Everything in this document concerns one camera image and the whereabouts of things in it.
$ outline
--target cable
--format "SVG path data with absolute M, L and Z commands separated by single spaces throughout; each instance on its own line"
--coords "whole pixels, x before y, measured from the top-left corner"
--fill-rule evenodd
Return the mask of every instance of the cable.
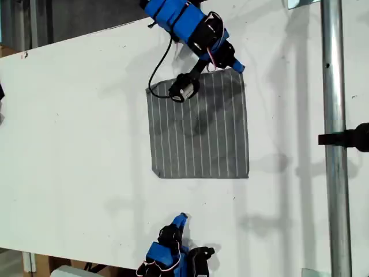
M 178 244 L 178 253 L 179 253 L 179 258 L 178 258 L 178 261 L 170 268 L 168 269 L 161 269 L 160 266 L 158 264 L 156 264 L 157 267 L 159 267 L 160 271 L 161 272 L 168 272 L 168 271 L 171 271 L 173 270 L 180 262 L 180 248 L 179 248 L 179 242 L 177 241 L 177 244 Z
M 169 98 L 169 96 L 168 96 L 168 95 L 161 96 L 161 95 L 158 95 L 158 94 L 154 93 L 154 92 L 152 91 L 152 88 L 151 88 L 151 81 L 152 81 L 152 79 L 154 78 L 154 75 L 155 75 L 155 73 L 157 72 L 158 68 L 160 67 L 161 63 L 163 63 L 164 59 L 165 59 L 165 58 L 166 58 L 166 56 L 168 55 L 168 52 L 169 52 L 169 50 L 170 50 L 170 48 L 171 48 L 171 46 L 172 46 L 172 42 L 173 42 L 173 38 L 172 38 L 172 36 L 171 36 L 171 40 L 169 41 L 169 45 L 168 45 L 167 50 L 165 51 L 165 53 L 164 53 L 163 57 L 161 58 L 160 62 L 159 62 L 159 63 L 157 64 L 157 66 L 155 67 L 155 69 L 154 69 L 154 71 L 153 71 L 153 73 L 152 73 L 152 75 L 151 75 L 151 77 L 150 77 L 150 79 L 149 79 L 149 90 L 150 90 L 151 94 L 152 94 L 153 96 L 157 97 L 157 98 L 160 98 L 160 99 L 166 99 L 166 98 Z

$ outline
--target white tabletop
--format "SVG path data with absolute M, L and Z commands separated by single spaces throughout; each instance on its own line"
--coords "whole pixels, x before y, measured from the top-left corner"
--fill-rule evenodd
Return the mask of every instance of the white tabletop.
M 249 179 L 160 179 L 145 88 L 169 35 L 147 18 L 0 59 L 0 247 L 136 268 L 180 212 L 212 276 L 330 271 L 319 4 L 210 0 L 246 66 Z M 369 2 L 344 1 L 348 128 L 369 119 Z M 188 72 L 172 47 L 155 81 Z M 369 156 L 348 151 L 354 276 L 369 274 Z

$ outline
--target floor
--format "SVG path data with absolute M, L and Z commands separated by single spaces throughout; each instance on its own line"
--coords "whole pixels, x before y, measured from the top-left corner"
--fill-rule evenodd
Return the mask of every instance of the floor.
M 0 276 L 23 277 L 22 252 L 0 248 Z
M 54 42 L 145 18 L 139 0 L 52 0 Z

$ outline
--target gray striped towel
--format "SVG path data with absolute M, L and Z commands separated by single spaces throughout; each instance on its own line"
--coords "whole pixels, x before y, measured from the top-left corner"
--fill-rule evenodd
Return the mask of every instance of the gray striped towel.
M 175 79 L 158 83 L 166 95 Z M 184 103 L 148 92 L 152 170 L 160 178 L 248 178 L 246 97 L 233 69 L 202 74 Z

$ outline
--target silver metal pipe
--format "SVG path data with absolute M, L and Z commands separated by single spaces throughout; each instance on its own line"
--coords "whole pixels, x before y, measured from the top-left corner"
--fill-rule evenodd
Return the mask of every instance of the silver metal pipe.
M 325 133 L 346 129 L 341 0 L 321 0 Z M 332 277 L 351 277 L 347 151 L 326 146 Z

